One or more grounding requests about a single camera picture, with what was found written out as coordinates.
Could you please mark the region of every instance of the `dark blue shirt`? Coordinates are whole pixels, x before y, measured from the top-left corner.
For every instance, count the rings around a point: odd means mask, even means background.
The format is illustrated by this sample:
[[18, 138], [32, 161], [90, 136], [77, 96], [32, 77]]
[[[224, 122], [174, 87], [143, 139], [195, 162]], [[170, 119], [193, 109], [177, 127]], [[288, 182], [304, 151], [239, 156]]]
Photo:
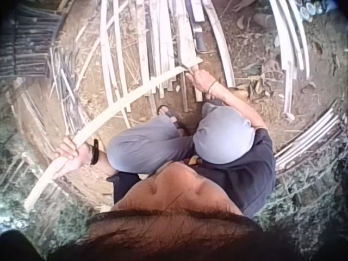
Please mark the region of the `dark blue shirt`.
[[[272, 140], [266, 129], [258, 129], [251, 149], [241, 158], [222, 165], [203, 161], [190, 166], [226, 192], [244, 216], [252, 218], [265, 204], [276, 182]], [[138, 174], [119, 172], [107, 179], [114, 184], [114, 202], [122, 199], [140, 181]]]

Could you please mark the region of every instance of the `leg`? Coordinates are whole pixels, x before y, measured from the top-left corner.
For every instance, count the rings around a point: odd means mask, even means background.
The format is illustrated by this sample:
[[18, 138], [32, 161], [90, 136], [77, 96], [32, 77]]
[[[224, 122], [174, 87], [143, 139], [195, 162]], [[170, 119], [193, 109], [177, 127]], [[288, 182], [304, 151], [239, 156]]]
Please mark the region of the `leg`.
[[205, 103], [204, 119], [193, 137], [197, 154], [213, 164], [227, 164], [248, 152], [255, 130], [250, 121], [229, 106]]
[[180, 137], [166, 115], [128, 129], [109, 143], [107, 156], [119, 171], [151, 174], [164, 163], [179, 161], [193, 153], [191, 136]]
[[214, 96], [210, 94], [205, 95], [205, 103], [202, 106], [202, 117], [205, 118], [209, 113], [218, 107], [223, 106], [223, 102], [221, 100], [215, 99]]
[[108, 182], [112, 182], [114, 185], [114, 204], [121, 200], [127, 192], [140, 181], [140, 178], [136, 174], [119, 172], [111, 177], [107, 178]]

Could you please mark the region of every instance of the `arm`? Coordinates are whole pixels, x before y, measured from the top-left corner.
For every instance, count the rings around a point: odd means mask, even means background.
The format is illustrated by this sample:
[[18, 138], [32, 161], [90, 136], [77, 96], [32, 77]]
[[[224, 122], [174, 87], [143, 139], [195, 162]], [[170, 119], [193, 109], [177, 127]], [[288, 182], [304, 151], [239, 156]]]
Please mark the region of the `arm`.
[[[92, 159], [92, 147], [84, 143], [80, 148], [72, 142], [69, 137], [64, 137], [63, 142], [55, 150], [54, 156], [65, 157], [68, 162], [54, 174], [54, 178], [61, 177], [71, 171], [77, 170], [83, 165], [90, 165]], [[99, 160], [95, 167], [104, 172], [108, 176], [112, 176], [116, 173], [116, 170], [111, 167], [108, 162], [108, 158], [105, 152], [99, 151]]]
[[212, 89], [212, 95], [239, 111], [244, 117], [250, 120], [251, 126], [255, 129], [267, 129], [266, 123], [255, 109], [236, 95], [233, 95], [233, 93], [220, 83], [216, 83], [215, 85]]
[[252, 107], [233, 95], [233, 93], [220, 83], [216, 82], [215, 78], [207, 71], [197, 70], [194, 72], [194, 75], [187, 73], [186, 76], [192, 81], [193, 85], [199, 89], [199, 91], [208, 92], [210, 88], [210, 93], [213, 96], [239, 111], [244, 117], [250, 120], [251, 126], [255, 129], [267, 129], [266, 123], [262, 117]]

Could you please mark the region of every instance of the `right hand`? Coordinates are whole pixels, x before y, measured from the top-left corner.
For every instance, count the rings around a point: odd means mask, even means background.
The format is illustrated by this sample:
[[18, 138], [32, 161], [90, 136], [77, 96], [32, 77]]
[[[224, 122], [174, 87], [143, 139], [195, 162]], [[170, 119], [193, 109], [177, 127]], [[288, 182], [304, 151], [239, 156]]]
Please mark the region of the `right hand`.
[[63, 142], [55, 149], [54, 158], [59, 157], [67, 158], [67, 163], [53, 175], [53, 178], [61, 177], [71, 171], [77, 170], [83, 165], [89, 165], [91, 163], [92, 151], [89, 144], [84, 143], [80, 148], [77, 148], [76, 144], [70, 137], [63, 138]]
[[216, 81], [216, 79], [206, 70], [196, 70], [194, 75], [189, 73], [185, 74], [186, 77], [192, 82], [201, 92], [207, 92], [209, 87]]

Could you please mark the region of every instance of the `man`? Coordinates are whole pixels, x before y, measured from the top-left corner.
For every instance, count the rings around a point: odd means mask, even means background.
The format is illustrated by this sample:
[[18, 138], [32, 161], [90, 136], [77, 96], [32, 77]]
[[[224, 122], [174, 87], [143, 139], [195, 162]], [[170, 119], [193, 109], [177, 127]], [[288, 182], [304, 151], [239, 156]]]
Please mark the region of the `man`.
[[[161, 106], [159, 116], [120, 133], [106, 153], [100, 152], [95, 167], [114, 183], [113, 210], [127, 209], [127, 204], [163, 210], [177, 204], [197, 208], [211, 203], [251, 218], [265, 204], [276, 180], [266, 124], [208, 72], [199, 70], [187, 77], [208, 98], [216, 98], [203, 105], [203, 120], [195, 135], [185, 135], [173, 112]], [[227, 106], [213, 105], [216, 100]], [[198, 164], [183, 163], [194, 155], [199, 156]], [[89, 165], [92, 150], [88, 144], [76, 150], [65, 138], [57, 148], [58, 156], [71, 160], [56, 176]], [[149, 178], [141, 181], [139, 173]], [[188, 199], [192, 206], [186, 206]]]
[[[263, 232], [249, 219], [276, 179], [265, 122], [208, 72], [187, 77], [208, 98], [227, 104], [204, 104], [195, 135], [185, 135], [161, 106], [158, 117], [113, 138], [97, 160], [89, 145], [77, 149], [69, 138], [57, 148], [56, 156], [70, 161], [56, 176], [92, 161], [114, 183], [115, 205], [91, 220], [86, 238], [48, 260], [300, 258], [288, 239]], [[139, 173], [149, 176], [140, 180]]]

